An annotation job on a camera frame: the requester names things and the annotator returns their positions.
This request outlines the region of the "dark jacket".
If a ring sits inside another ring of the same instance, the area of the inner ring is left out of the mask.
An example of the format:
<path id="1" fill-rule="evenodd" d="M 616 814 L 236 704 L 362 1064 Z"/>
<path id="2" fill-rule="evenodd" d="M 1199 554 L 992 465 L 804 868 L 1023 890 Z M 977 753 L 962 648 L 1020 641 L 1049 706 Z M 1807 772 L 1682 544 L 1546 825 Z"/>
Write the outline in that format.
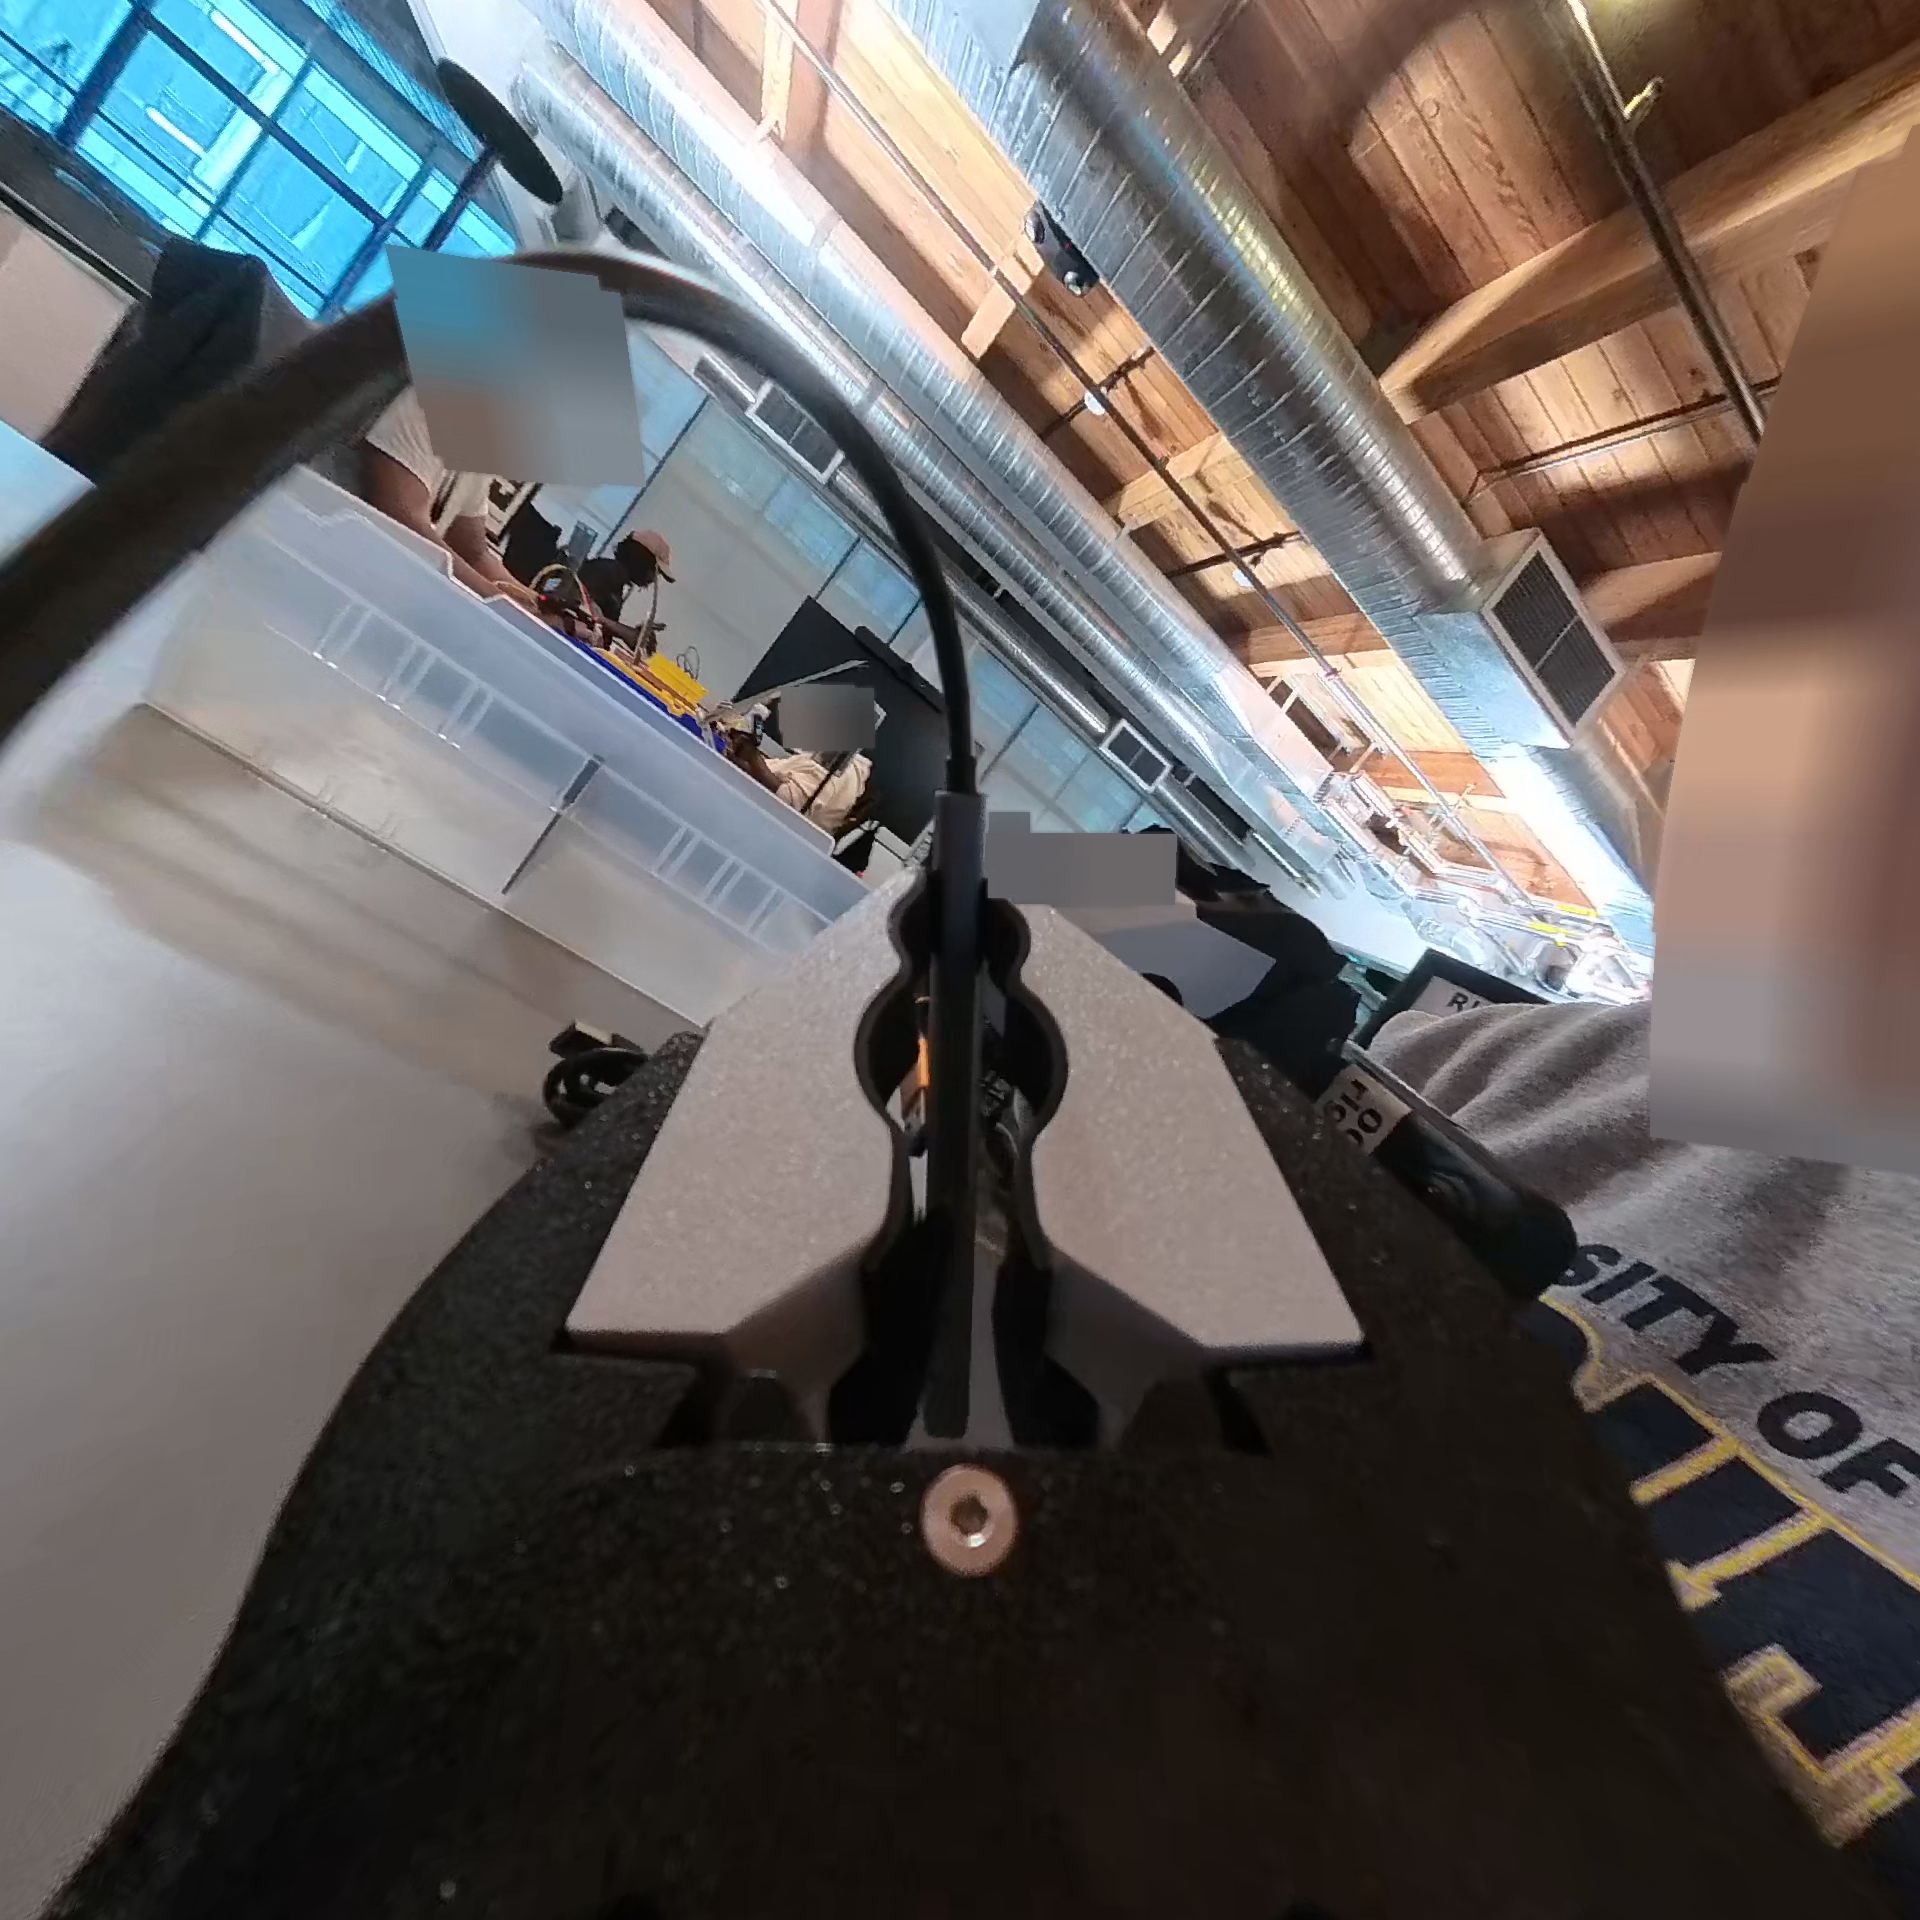
<path id="1" fill-rule="evenodd" d="M 38 445 L 101 483 L 181 412 L 281 361 L 313 331 L 257 256 L 169 237 L 149 297 L 127 312 Z"/>

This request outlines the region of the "clear plastic bin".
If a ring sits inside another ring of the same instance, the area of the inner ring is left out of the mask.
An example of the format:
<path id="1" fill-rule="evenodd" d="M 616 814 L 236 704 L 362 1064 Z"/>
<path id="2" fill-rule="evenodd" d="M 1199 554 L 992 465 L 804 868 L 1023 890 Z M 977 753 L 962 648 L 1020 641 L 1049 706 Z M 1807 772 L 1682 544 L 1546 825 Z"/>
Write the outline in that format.
<path id="1" fill-rule="evenodd" d="M 720 753 L 292 469 L 142 611 L 146 704 L 601 970 L 786 958 L 865 894 Z"/>

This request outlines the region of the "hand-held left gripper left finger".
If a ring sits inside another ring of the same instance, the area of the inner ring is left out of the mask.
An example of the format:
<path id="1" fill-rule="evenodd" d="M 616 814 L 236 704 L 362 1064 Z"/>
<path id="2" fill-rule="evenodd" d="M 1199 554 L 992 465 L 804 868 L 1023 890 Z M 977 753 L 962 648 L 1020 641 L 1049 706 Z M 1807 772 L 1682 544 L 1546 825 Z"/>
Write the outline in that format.
<path id="1" fill-rule="evenodd" d="M 924 878 L 868 892 L 710 1022 L 592 1272 L 575 1352 L 772 1376 L 806 1437 L 868 1347 L 861 1283 L 909 1219 Z"/>

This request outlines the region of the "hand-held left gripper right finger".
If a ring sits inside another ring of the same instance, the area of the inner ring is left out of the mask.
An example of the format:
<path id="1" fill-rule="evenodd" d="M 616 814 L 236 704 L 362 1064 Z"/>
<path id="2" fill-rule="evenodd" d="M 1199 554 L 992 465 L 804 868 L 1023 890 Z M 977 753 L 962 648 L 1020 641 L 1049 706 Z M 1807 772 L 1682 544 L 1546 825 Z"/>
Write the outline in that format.
<path id="1" fill-rule="evenodd" d="M 1364 1333 L 1178 950 L 1192 914 L 989 901 L 1005 1174 L 992 1356 L 1020 1444 L 1112 1444 L 1164 1387 L 1348 1363 Z"/>

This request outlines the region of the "black display panel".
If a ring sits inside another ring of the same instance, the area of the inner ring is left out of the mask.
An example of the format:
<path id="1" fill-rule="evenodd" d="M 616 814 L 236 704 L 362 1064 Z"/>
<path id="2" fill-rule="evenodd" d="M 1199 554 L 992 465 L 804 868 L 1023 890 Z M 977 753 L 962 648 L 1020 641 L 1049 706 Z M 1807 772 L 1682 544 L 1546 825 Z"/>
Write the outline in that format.
<path id="1" fill-rule="evenodd" d="M 800 604 L 775 643 L 757 661 L 736 700 L 767 701 L 789 681 L 860 685 L 871 691 L 876 741 L 871 758 L 868 821 L 900 846 L 927 827 L 946 776 L 946 706 L 942 693 L 887 641 L 847 628 L 816 598 Z"/>

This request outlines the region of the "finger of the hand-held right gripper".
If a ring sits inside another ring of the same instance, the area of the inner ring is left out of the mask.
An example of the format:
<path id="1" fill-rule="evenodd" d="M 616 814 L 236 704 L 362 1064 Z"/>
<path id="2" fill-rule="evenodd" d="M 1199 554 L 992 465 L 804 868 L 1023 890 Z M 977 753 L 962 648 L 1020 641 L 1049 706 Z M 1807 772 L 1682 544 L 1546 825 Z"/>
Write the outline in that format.
<path id="1" fill-rule="evenodd" d="M 1273 956 L 1202 922 L 1191 902 L 1119 907 L 1118 960 L 1167 982 L 1194 1019 L 1250 998 L 1273 970 Z"/>

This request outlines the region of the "blue plastic bin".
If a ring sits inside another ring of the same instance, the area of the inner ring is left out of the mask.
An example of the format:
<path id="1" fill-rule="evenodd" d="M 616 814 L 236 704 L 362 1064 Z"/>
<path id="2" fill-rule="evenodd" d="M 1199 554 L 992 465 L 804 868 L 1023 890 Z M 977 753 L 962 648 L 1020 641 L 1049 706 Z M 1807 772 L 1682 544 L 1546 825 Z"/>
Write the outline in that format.
<path id="1" fill-rule="evenodd" d="M 658 709 L 666 721 L 692 734 L 706 747 L 716 753 L 720 749 L 725 741 L 716 734 L 701 709 L 696 704 L 674 700 L 664 689 L 652 681 L 642 662 L 615 657 L 609 650 L 586 641 L 575 641 L 575 648 L 577 652 L 585 652 L 589 661 L 597 661 L 598 667 L 613 676 L 613 684 L 642 698 L 649 706 Z"/>

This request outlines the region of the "grey printed sweatshirt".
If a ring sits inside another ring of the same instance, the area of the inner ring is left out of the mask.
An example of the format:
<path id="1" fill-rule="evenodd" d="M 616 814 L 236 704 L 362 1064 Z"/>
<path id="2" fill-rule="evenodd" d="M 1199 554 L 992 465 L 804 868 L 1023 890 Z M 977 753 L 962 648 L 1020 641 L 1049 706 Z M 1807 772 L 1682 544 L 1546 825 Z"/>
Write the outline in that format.
<path id="1" fill-rule="evenodd" d="M 1374 1059 L 1567 1213 L 1526 1323 L 1762 1758 L 1916 1915 L 1916 1179 L 1655 1139 L 1646 1003 L 1406 1012 Z"/>

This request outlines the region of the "narrow silver air duct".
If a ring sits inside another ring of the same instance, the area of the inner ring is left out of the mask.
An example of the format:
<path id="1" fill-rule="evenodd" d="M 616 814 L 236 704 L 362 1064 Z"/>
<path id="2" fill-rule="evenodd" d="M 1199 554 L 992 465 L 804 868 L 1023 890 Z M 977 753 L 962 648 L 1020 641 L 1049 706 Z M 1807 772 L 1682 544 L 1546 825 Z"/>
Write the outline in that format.
<path id="1" fill-rule="evenodd" d="M 514 99 L 679 264 L 797 344 L 927 513 L 1246 825 L 1284 793 L 1216 685 L 1223 648 L 1093 496 L 645 4 L 530 4 Z"/>

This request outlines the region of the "large silver air duct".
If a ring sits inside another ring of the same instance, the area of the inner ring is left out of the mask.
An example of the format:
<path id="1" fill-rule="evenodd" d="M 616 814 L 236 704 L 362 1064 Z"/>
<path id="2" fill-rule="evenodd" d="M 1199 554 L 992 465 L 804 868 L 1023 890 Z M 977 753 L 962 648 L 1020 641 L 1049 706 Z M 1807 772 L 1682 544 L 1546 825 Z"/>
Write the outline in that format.
<path id="1" fill-rule="evenodd" d="M 1480 611 L 1482 537 L 1119 4 L 1034 16 L 1100 173 L 1068 232 L 1436 709 L 1621 932 L 1650 946 L 1650 827 L 1605 744 L 1572 741 Z"/>

